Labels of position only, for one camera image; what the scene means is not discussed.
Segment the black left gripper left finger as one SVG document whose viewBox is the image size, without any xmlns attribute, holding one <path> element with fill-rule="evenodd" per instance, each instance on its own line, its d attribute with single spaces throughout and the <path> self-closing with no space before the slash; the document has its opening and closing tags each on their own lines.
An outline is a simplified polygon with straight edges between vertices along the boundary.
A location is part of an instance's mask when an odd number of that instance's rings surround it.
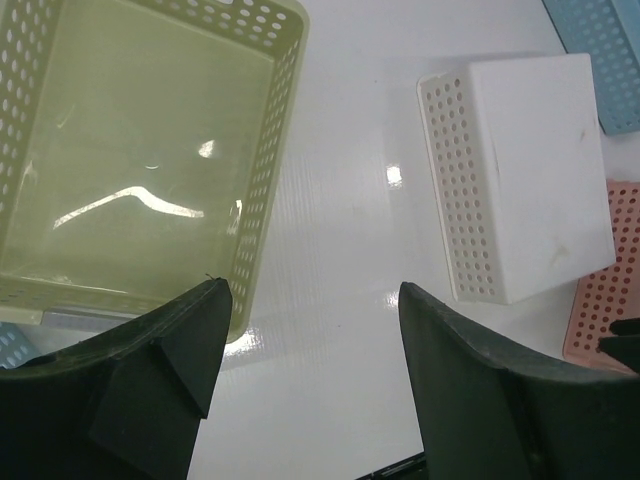
<svg viewBox="0 0 640 480">
<path fill-rule="evenodd" d="M 185 478 L 230 320 L 230 287 L 212 278 L 102 334 L 3 369 L 2 477 Z"/>
</svg>

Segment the blue basket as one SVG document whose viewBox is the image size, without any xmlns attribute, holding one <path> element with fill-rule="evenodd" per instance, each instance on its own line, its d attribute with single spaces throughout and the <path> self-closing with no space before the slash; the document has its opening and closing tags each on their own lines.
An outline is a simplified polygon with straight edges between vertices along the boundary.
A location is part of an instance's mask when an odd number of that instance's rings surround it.
<svg viewBox="0 0 640 480">
<path fill-rule="evenodd" d="M 599 122 L 609 136 L 639 130 L 638 0 L 544 0 L 569 54 L 591 57 Z"/>
<path fill-rule="evenodd" d="M 40 355 L 17 325 L 0 323 L 0 366 L 3 369 L 18 368 Z"/>
</svg>

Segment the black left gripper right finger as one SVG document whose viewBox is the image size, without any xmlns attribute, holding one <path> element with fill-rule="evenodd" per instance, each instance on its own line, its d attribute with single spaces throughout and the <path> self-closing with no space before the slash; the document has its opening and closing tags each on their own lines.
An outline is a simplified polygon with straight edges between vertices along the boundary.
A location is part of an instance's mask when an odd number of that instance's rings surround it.
<svg viewBox="0 0 640 480">
<path fill-rule="evenodd" d="M 413 283 L 399 321 L 432 479 L 635 479 L 639 379 L 525 347 Z"/>
</svg>

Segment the green perforated plastic basket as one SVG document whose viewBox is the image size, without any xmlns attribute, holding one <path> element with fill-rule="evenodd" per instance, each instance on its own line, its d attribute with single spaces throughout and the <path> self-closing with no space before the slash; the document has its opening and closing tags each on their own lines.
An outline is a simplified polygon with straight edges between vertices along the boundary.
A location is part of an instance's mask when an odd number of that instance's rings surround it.
<svg viewBox="0 0 640 480">
<path fill-rule="evenodd" d="M 1 316 L 134 317 L 207 276 L 248 325 L 309 18 L 296 1 L 1 5 Z"/>
</svg>

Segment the white perforated plastic basket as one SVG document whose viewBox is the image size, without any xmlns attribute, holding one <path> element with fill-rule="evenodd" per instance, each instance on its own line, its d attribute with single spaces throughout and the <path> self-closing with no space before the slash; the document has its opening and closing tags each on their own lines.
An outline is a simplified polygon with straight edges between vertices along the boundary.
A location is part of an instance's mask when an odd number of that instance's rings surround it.
<svg viewBox="0 0 640 480">
<path fill-rule="evenodd" d="M 588 55 L 469 62 L 417 96 L 456 300 L 510 305 L 615 262 Z"/>
</svg>

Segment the pink perforated plastic basket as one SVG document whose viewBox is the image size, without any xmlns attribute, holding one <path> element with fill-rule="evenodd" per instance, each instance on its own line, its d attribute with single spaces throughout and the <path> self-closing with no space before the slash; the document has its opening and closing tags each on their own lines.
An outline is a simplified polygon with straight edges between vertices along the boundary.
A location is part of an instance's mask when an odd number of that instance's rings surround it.
<svg viewBox="0 0 640 480">
<path fill-rule="evenodd" d="M 600 370 L 631 370 L 600 351 L 612 322 L 639 316 L 639 184 L 609 180 L 616 260 L 579 280 L 563 345 L 564 359 Z"/>
</svg>

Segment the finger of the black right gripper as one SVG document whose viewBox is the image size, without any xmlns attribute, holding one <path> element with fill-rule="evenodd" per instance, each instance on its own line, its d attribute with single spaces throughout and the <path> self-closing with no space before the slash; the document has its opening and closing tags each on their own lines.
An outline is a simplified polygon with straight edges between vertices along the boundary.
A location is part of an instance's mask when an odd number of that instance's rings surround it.
<svg viewBox="0 0 640 480">
<path fill-rule="evenodd" d="M 635 373 L 640 366 L 640 320 L 625 319 L 611 323 L 610 337 L 599 340 L 599 349 Z"/>
</svg>

